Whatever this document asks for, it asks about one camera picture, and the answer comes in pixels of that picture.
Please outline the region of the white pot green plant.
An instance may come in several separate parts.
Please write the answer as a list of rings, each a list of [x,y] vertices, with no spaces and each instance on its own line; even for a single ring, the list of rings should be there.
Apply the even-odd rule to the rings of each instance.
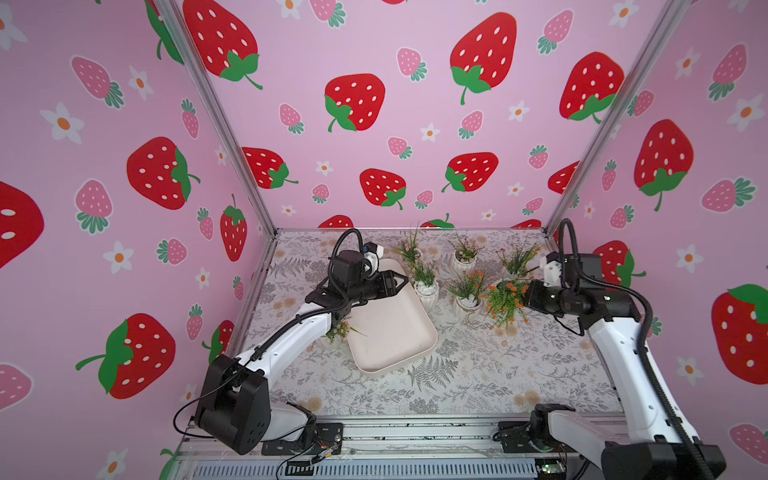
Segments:
[[[436,270],[429,263],[419,259],[413,267],[413,287],[424,307],[429,313],[436,305],[439,298],[439,283]]]

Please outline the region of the pink flower plant pot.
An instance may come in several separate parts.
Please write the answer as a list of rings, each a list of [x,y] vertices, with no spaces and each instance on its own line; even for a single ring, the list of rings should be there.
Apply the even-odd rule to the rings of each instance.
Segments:
[[[360,331],[352,327],[347,319],[342,319],[331,327],[325,337],[330,344],[336,344],[347,341],[351,333],[360,334]]]

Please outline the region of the orange pink flower potted plant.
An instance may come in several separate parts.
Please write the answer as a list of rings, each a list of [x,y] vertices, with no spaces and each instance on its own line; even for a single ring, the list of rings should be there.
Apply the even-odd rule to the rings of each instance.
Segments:
[[[468,321],[480,310],[491,280],[483,271],[472,270],[460,273],[447,285],[447,291],[453,296],[454,314],[460,320]]]

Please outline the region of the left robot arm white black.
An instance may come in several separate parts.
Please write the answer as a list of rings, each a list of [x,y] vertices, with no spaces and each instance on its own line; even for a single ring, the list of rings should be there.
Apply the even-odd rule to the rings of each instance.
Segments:
[[[408,277],[393,270],[343,286],[326,278],[306,297],[297,314],[268,339],[233,358],[208,367],[197,401],[195,425],[245,455],[259,443],[279,441],[300,452],[317,445],[316,416],[291,404],[270,401],[270,386],[312,343],[326,336],[350,311],[373,300],[391,298]]]

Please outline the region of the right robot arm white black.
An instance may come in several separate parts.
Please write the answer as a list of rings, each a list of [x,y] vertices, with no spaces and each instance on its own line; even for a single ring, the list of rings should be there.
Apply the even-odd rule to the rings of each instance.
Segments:
[[[716,479],[725,471],[720,448],[705,444],[675,403],[629,294],[535,280],[523,303],[555,318],[576,316],[609,374],[626,424],[620,435],[564,405],[539,404],[530,419],[533,439],[571,447],[607,479]]]

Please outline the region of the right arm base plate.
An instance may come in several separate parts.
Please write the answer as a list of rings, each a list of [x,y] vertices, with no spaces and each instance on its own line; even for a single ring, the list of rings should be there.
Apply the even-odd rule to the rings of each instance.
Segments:
[[[535,438],[529,421],[501,421],[491,439],[501,444],[505,453],[575,454],[571,447],[552,439]]]

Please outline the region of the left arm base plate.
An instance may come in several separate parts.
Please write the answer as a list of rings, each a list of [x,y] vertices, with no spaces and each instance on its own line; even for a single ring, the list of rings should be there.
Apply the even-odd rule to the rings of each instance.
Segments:
[[[305,451],[325,458],[341,452],[344,424],[340,422],[308,423],[283,437],[263,441],[263,456],[288,456]]]

